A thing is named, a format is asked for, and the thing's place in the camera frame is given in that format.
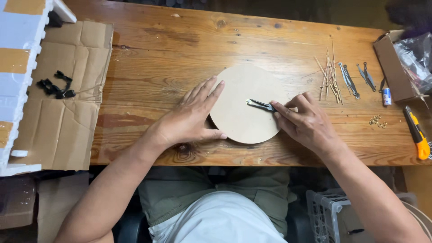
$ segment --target man's right hand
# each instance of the man's right hand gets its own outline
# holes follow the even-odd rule
[[[297,95],[285,106],[276,101],[271,104],[278,111],[274,115],[279,127],[319,157],[330,156],[345,146],[310,92]],[[295,107],[299,112],[290,110]]]

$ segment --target circular mdf disc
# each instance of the circular mdf disc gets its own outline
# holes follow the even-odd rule
[[[243,64],[225,69],[217,80],[213,89],[222,80],[225,81],[225,88],[210,116],[219,130],[230,139],[244,144],[267,141],[279,132],[273,112],[246,104],[247,99],[266,104],[270,104],[271,100],[282,104],[287,102],[282,83],[271,73]]]

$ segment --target plastic crate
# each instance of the plastic crate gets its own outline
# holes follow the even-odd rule
[[[396,196],[414,207],[417,197],[413,193],[397,193]],[[344,205],[351,205],[342,189],[330,189],[325,192],[306,192],[308,214],[316,243],[340,243],[337,213]]]

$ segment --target person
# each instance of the person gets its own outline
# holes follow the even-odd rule
[[[188,91],[177,107],[149,126],[95,178],[65,218],[55,242],[113,242],[111,228],[137,187],[153,242],[285,242],[280,219],[286,216],[286,209],[279,208],[286,207],[288,201],[287,189],[282,189],[287,186],[283,179],[288,176],[286,171],[260,174],[255,170],[247,175],[234,171],[232,181],[217,190],[205,183],[197,169],[191,169],[186,176],[189,181],[180,186],[175,184],[182,175],[175,170],[168,172],[165,181],[146,177],[156,158],[175,144],[227,138],[223,131],[204,127],[224,88],[221,81],[210,93],[216,79],[213,76]],[[397,196],[337,135],[311,93],[297,95],[286,105],[271,104],[278,111],[274,115],[283,131],[322,159],[376,242],[430,242]],[[156,195],[154,192],[167,196],[165,190],[173,194],[147,197]]]

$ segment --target wooden table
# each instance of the wooden table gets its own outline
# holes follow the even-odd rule
[[[183,10],[99,0],[66,0],[78,20],[114,24],[113,52],[92,147],[91,164],[108,164],[149,125],[173,108],[184,93],[237,64],[254,64],[281,80],[289,98],[311,91],[318,99],[327,48],[348,65],[361,99],[337,78],[344,105],[333,94],[320,101],[338,134],[367,165],[431,164],[416,159],[402,106],[383,107],[356,63],[368,63],[379,86],[383,78],[372,47],[383,30],[335,26],[227,13]],[[386,129],[369,125],[382,115]],[[261,144],[231,140],[180,144],[156,165],[316,166],[321,161],[280,132]]]

